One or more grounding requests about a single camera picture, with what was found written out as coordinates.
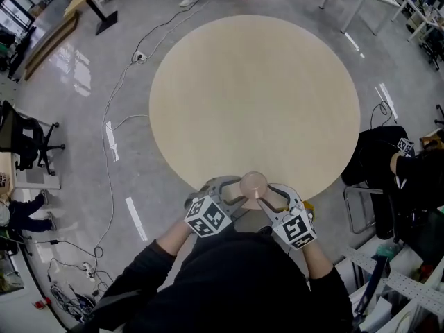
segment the round wooden table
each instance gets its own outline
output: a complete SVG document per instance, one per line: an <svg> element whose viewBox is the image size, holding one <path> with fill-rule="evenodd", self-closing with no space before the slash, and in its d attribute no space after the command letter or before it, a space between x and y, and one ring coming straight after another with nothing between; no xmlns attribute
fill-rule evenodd
<svg viewBox="0 0 444 333"><path fill-rule="evenodd" d="M301 27L250 15L182 38L157 70L149 115L165 160L195 189L259 171L303 200L340 176L360 125L355 86L333 51Z"/></svg>

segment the wall outlet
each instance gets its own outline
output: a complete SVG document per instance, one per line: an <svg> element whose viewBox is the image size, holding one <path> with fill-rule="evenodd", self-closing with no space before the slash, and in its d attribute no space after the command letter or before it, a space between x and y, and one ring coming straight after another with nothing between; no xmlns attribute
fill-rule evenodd
<svg viewBox="0 0 444 333"><path fill-rule="evenodd" d="M134 53L133 60L134 60L135 62L138 62L138 63L145 63L147 59L148 59L148 57L147 57L146 55L144 55L144 54L143 54L142 52L140 52L140 51L136 51L136 52Z"/></svg>

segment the red object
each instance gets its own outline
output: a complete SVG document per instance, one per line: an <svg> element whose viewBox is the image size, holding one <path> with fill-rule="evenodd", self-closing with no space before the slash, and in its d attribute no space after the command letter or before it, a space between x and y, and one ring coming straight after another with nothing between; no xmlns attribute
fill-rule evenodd
<svg viewBox="0 0 444 333"><path fill-rule="evenodd" d="M44 309L47 305L50 305L50 304L51 304L51 300L49 299L49 297L45 297L41 301L34 302L33 306L36 309Z"/></svg>

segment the glossy floor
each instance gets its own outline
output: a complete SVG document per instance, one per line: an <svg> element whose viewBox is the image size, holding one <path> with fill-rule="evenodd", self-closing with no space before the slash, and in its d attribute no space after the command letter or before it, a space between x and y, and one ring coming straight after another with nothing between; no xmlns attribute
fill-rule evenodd
<svg viewBox="0 0 444 333"><path fill-rule="evenodd" d="M98 19L86 8L76 31L22 85L18 106L38 117L59 121L61 127L53 135L53 143L67 144L63 153L55 152L55 168L62 189L51 191L51 211L57 217L58 231L33 234L33 239L66 239L91 252L107 230L112 208L101 132L105 105L138 41L178 12L180 1L109 0L103 7L108 13L118 10L119 22L97 37L94 31ZM146 64L128 69L123 86L110 104L107 122L114 127L129 115L148 114L156 69L169 49L189 31L222 17L254 14L278 17L306 28L340 57L359 95L361 130L369 128L372 109L381 99L389 97L398 124L418 144L419 137L434 129L435 105L443 103L443 72L434 71L417 43L407 42L405 17L399 16L375 37L364 20L376 26L390 7L369 1L344 35L339 29L357 0L330 0L324 10L318 7L319 2L212 0L170 33ZM188 15L189 12L181 14L170 25L157 29L140 44L139 50L150 54L164 34ZM383 120L385 117L376 111L373 125ZM388 124L394 124L393 121L392 118ZM115 278L146 244L183 215L182 204L191 188L161 156L147 118L131 119L114 132L107 131L104 140L115 213L101 242L104 254L99 260L99 270ZM316 209L319 240L335 261L341 257L342 246L355 245L368 236L368 233L360 236L350 233L342 190L343 184L338 179L310 200ZM24 191L23 195L29 199L36 192ZM44 215L44 210L36 214ZM241 230L255 230L263 222L260 213L249 212L237 225ZM191 237L187 249L193 240ZM78 265L85 260L94 262L68 244L38 244L32 251L32 265L46 292L49 288L46 273L52 257ZM300 253L292 251L290 255L300 262ZM83 293L91 293L97 286L97 282L90 282L75 268L53 263L50 273L66 291L66 282ZM105 274L102 278L109 282ZM60 315L68 326L75 323L67 315Z"/></svg>

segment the office chair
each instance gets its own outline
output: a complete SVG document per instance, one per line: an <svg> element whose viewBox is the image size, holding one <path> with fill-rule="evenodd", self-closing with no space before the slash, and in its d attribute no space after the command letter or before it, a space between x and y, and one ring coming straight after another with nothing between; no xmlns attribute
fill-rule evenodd
<svg viewBox="0 0 444 333"><path fill-rule="evenodd" d="M36 119L21 116L11 104L3 102L0 110L0 152L11 152L20 156L20 164L15 162L16 169L23 171L32 169L34 161L38 159L39 167L46 166L49 175L55 175L55 171L49 169L47 152L51 149L65 149L65 145L48 146L49 138L54 127L59 124L53 123L46 137L43 129ZM24 134L25 130L32 130L31 137Z"/></svg>
<svg viewBox="0 0 444 333"><path fill-rule="evenodd" d="M348 221L351 232L355 234L362 233L364 230L375 226L377 237L381 239L388 239L393 237L393 241L397 243L399 237L399 214L396 206L395 189L380 189L379 183L370 179L368 174L364 173L364 168L361 164L361 151L365 147L371 147L377 151L378 146L393 147L393 154L397 152L396 145L400 138L407 138L405 129L401 126L383 126L367 130L359 134L359 139L353 156L347 167L341 174L342 181L347 185L344 189L343 197L348 214ZM368 187L359 186L360 183L366 182ZM367 222L363 228L355 229L352 220L352 213L350 209L350 202L348 196L351 192L357 192L360 196L363 193L370 194L373 206L373 213L375 220Z"/></svg>
<svg viewBox="0 0 444 333"><path fill-rule="evenodd" d="M444 119L444 111L443 111L441 105L436 105L436 109L441 111L441 114L443 115L443 119ZM439 121L436 119L435 124L436 125L444 125L444 121Z"/></svg>

